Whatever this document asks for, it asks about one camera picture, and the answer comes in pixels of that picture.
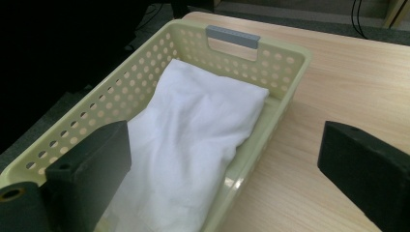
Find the plastic basket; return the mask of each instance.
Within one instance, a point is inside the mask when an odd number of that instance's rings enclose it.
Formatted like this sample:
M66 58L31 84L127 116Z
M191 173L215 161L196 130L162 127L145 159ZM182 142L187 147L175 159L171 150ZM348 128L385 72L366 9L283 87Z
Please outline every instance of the plastic basket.
M212 46L215 41L222 45ZM172 58L270 91L252 135L228 166L202 227L202 231L217 231L308 67L311 54L303 47L185 19L172 20L15 159L1 173L0 188L22 181L42 185L44 170L92 131L133 118L152 98Z

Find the wooden table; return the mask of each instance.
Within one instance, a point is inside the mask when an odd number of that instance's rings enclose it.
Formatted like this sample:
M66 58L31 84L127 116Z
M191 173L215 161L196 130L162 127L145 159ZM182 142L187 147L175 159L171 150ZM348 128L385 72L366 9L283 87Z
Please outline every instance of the wooden table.
M216 14L184 19L302 45L313 55L222 231L380 231L317 159L325 121L358 127L410 154L410 47Z

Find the black cable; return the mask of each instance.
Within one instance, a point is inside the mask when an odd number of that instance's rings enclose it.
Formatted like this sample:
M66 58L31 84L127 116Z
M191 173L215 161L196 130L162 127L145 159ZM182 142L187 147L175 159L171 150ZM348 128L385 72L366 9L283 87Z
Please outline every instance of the black cable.
M360 12L360 7L361 7L361 6L362 6L362 0L360 0L360 2L359 2L359 7L358 7L358 11L357 11L356 18L357 18L357 20L358 20L358 27L359 27L360 32L362 33L362 36L363 36L366 40L368 40L368 38L365 36L365 33L363 33L362 26L360 25L359 12Z
M355 29L355 31L357 33L359 33L359 35L361 35L363 38L368 40L368 38L365 36L365 33L362 30L362 26L360 25L360 20L359 20L359 12L360 12L360 8L362 6L362 0L359 1L358 10L357 10L357 13L356 13L356 18L357 18L357 21L358 21L358 27L356 27L356 24L355 24L354 19L353 19L354 12L355 12L355 6L356 6L356 0L353 1L352 13L350 15L350 19L352 20L353 28Z
M154 15L152 15L144 24L138 26L135 31L138 31L139 29L141 29L142 27L144 27L145 25L148 24L148 22L150 22L162 9L163 3L161 3L160 8L154 13Z

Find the white towel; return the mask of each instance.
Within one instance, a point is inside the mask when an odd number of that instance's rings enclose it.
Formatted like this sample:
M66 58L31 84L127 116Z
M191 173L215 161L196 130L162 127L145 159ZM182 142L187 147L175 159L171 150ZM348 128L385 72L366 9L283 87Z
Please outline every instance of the white towel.
M199 231L268 94L172 60L128 123L132 170L111 202L116 231Z

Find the gray handle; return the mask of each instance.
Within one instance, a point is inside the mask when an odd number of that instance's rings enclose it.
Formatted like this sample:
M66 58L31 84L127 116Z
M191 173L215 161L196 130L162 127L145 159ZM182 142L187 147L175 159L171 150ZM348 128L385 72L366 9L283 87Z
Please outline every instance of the gray handle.
M220 41L225 41L245 47L257 49L260 36L244 32L234 31L223 27L209 25L206 28L206 35Z

